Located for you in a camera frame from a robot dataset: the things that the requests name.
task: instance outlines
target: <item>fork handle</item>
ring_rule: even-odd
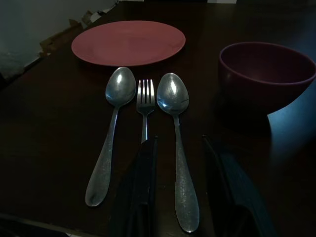
[[[147,115],[143,115],[143,132],[142,132],[142,143],[147,141]]]

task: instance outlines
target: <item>white wall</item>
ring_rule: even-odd
[[[87,10],[110,8],[115,0],[0,0],[0,70],[24,67],[38,56],[40,42],[80,21]]]

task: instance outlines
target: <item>spoon bowl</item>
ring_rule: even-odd
[[[179,115],[189,105],[189,94],[182,80],[174,73],[164,75],[157,89],[159,107],[170,115]]]
[[[136,93],[136,80],[129,68],[116,69],[109,79],[105,97],[114,107],[121,107],[130,102]]]

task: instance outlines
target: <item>silver spoon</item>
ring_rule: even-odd
[[[181,228],[191,233],[198,228],[199,208],[183,150],[179,122],[179,114],[189,105],[189,95],[181,79],[174,73],[161,78],[157,89],[157,103],[174,120],[177,144],[175,209]]]
[[[99,205],[108,192],[111,177],[112,145],[118,112],[121,106],[134,98],[135,93],[136,81],[132,71],[125,67],[116,69],[105,90],[105,97],[114,106],[114,111],[108,135],[85,192],[85,203],[88,206]]]

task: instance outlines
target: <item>plate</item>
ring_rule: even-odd
[[[180,51],[186,38],[170,25],[153,21],[117,21],[91,28],[72,43],[80,59],[106,66],[140,66]]]

